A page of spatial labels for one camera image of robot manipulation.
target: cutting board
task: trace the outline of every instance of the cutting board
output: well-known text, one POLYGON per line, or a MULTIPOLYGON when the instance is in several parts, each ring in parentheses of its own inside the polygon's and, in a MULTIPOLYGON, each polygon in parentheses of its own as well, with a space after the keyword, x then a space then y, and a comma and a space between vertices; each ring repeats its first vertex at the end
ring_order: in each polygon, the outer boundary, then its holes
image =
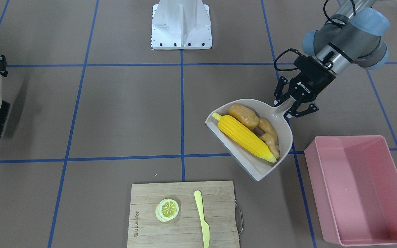
POLYGON ((233 181, 132 185, 127 247, 203 248, 196 190, 202 192, 211 234, 209 247, 239 248, 233 181), (156 219, 155 210, 165 198, 177 201, 180 210, 174 219, 163 223, 156 219))

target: lemon slice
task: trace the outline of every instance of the lemon slice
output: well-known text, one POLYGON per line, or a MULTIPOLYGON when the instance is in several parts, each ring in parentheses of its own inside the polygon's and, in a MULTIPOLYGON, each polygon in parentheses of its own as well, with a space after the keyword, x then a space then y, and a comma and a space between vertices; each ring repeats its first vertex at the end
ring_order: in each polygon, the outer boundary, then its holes
POLYGON ((173 199, 164 199, 156 207, 156 218, 162 222, 172 220, 178 213, 179 205, 173 199))

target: pink bin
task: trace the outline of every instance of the pink bin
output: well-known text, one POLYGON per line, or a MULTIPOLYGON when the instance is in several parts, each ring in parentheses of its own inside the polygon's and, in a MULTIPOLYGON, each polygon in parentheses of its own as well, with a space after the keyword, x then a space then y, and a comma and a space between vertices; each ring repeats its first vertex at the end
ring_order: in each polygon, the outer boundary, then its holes
POLYGON ((304 151, 323 238, 397 244, 397 170, 382 136, 318 136, 304 151))

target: robotiq logo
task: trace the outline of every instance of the robotiq logo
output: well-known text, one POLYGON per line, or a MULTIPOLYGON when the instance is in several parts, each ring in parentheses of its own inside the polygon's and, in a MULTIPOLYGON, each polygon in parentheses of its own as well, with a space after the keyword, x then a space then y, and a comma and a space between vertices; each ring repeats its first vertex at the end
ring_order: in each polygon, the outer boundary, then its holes
POLYGON ((298 82, 296 85, 301 86, 305 91, 307 91, 310 94, 311 91, 309 89, 307 89, 307 87, 304 86, 301 82, 298 82))

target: corn cob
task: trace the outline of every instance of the corn cob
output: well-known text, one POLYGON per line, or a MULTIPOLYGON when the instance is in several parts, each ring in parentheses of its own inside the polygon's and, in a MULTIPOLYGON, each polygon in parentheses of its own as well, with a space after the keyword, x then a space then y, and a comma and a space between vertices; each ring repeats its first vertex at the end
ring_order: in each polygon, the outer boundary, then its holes
POLYGON ((221 116, 218 113, 213 113, 212 117, 218 121, 218 128, 241 147, 259 158, 272 163, 277 162, 269 147, 234 117, 230 115, 221 116))

